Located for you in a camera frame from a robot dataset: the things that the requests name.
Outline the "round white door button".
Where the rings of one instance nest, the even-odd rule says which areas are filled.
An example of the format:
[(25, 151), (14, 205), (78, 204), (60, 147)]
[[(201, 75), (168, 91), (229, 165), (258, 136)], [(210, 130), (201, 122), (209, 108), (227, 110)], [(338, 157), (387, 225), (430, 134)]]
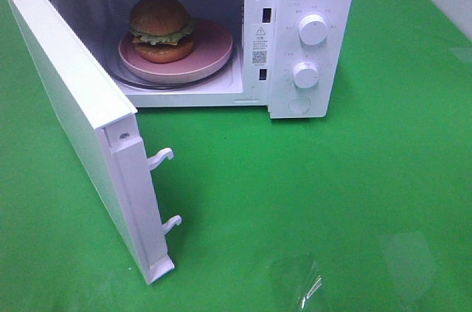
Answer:
[(306, 114), (309, 112), (311, 101), (309, 97), (296, 97), (288, 102), (290, 111), (294, 114)]

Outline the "pink round plate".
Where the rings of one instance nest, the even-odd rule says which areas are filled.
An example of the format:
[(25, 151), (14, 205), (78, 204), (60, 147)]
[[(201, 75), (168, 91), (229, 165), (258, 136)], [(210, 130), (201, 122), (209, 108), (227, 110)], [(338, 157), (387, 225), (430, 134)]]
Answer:
[(232, 53), (233, 37), (227, 28), (207, 19), (197, 18), (192, 34), (192, 52), (181, 60), (153, 63), (141, 58), (127, 34), (119, 43), (119, 56), (136, 76), (156, 83), (188, 83), (201, 80), (221, 69)]

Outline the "burger with lettuce and cheese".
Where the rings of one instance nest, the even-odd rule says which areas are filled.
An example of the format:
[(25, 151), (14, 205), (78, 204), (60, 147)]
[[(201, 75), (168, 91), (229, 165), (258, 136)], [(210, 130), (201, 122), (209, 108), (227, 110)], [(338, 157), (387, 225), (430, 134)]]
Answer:
[(170, 63), (188, 56), (194, 47), (194, 21), (178, 0), (140, 0), (130, 11), (132, 44), (141, 58)]

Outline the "white microwave door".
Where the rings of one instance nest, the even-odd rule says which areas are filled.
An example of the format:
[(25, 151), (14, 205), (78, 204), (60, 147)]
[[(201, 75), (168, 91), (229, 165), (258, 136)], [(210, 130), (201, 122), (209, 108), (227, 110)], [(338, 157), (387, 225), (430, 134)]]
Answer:
[(8, 0), (63, 130), (147, 283), (174, 267), (151, 171), (173, 157), (147, 157), (136, 108), (48, 0)]

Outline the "lower white microwave knob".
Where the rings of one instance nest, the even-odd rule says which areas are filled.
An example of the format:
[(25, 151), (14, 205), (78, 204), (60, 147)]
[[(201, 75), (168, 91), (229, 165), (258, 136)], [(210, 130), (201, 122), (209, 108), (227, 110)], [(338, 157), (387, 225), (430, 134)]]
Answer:
[(297, 88), (309, 89), (319, 82), (318, 67), (314, 63), (301, 62), (293, 68), (293, 80)]

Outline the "white microwave knob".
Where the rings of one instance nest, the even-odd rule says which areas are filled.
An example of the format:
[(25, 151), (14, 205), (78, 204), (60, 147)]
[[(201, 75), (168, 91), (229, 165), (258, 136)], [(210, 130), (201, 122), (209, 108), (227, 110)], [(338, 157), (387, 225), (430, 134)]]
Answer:
[(293, 80), (297, 88), (309, 89), (319, 82), (318, 67), (314, 63), (301, 62), (293, 68)]
[(300, 40), (309, 46), (323, 42), (328, 34), (328, 25), (322, 15), (311, 13), (304, 16), (298, 25)]

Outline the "upper white microwave knob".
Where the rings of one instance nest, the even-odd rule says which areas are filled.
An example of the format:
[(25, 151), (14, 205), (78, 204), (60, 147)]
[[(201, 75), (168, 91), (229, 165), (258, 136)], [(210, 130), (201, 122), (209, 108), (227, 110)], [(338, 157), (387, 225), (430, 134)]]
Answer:
[(322, 15), (311, 13), (304, 16), (298, 25), (300, 40), (309, 46), (323, 42), (328, 34), (328, 25)]

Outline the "clear tape patch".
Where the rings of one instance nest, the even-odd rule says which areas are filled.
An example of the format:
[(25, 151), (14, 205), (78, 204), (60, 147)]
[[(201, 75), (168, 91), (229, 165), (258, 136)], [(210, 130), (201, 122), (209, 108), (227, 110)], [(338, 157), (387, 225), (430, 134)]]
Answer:
[(322, 273), (312, 253), (275, 260), (269, 277), (276, 311), (329, 311)]

